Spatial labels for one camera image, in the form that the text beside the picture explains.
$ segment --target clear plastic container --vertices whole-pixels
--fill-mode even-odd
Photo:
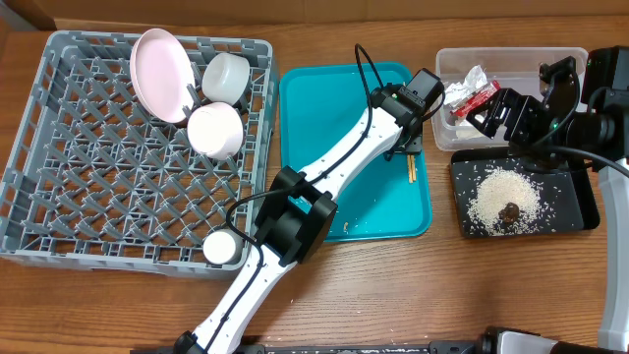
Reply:
[[[588,52],[583,48],[445,48],[436,54],[436,74],[448,87],[463,82],[470,69],[481,65],[489,81],[496,80],[504,89],[542,100],[540,94],[540,64],[552,64],[567,56],[577,60],[577,74],[583,88]],[[586,105],[579,104],[578,111]],[[455,151],[466,148],[504,147],[505,127],[498,129],[494,139],[479,133],[472,126],[456,126],[448,109],[441,108],[432,118],[434,139],[439,149]]]

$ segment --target wooden surface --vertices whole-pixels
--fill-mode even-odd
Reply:
[[[3,18],[0,18],[0,55],[2,55],[2,51],[4,50],[4,42],[7,41],[7,36],[11,32],[11,28]]]
[[[270,41],[281,75],[351,63],[359,41],[373,60],[433,69],[436,52],[462,46],[582,46],[629,42],[629,18],[542,18],[175,29]],[[0,62],[0,165],[6,163],[49,33],[11,33]],[[427,343],[475,338],[508,325],[596,344],[605,288],[606,228],[469,241],[448,181],[450,153],[425,149],[433,222],[420,238],[326,244],[271,292],[246,335],[289,344]],[[279,168],[279,134],[269,179]],[[172,345],[217,304],[229,281],[124,271],[80,272],[0,261],[0,351],[124,353]]]
[[[162,26],[322,24],[360,21],[629,15],[626,0],[11,0],[37,24],[60,19]]]

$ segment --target small white container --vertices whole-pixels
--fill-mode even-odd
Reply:
[[[241,56],[220,53],[207,64],[201,89],[212,102],[234,105],[249,83],[249,61]]]
[[[577,74],[583,89],[588,61],[588,52],[583,48],[445,48],[436,53],[435,73],[448,87],[451,83],[462,82],[470,69],[481,65],[488,81],[496,80],[503,89],[512,88],[542,100],[540,64],[552,64],[568,56],[577,60]],[[577,108],[578,111],[585,109],[586,105],[582,103]],[[455,126],[450,112],[444,108],[432,118],[434,140],[443,151],[505,147],[508,145],[504,140],[505,130],[500,127],[494,139],[487,138],[472,126]]]
[[[225,265],[241,257],[243,243],[232,230],[214,231],[203,240],[203,255],[213,265]]]
[[[236,110],[227,103],[214,102],[198,108],[188,120],[188,140],[199,154],[224,160],[243,144],[245,130]]]

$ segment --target rice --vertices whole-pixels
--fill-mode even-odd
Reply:
[[[470,220],[485,227],[489,236],[525,234],[539,231],[535,222],[541,218],[541,184],[515,171],[492,169],[485,180],[477,182],[477,196],[470,200]],[[499,213],[507,204],[520,209],[519,218],[505,227]]]

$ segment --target pink plate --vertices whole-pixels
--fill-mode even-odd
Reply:
[[[165,122],[183,121],[183,107],[193,107],[186,89],[195,85],[190,59],[177,38],[164,29],[149,29],[134,44],[131,82],[142,106]]]

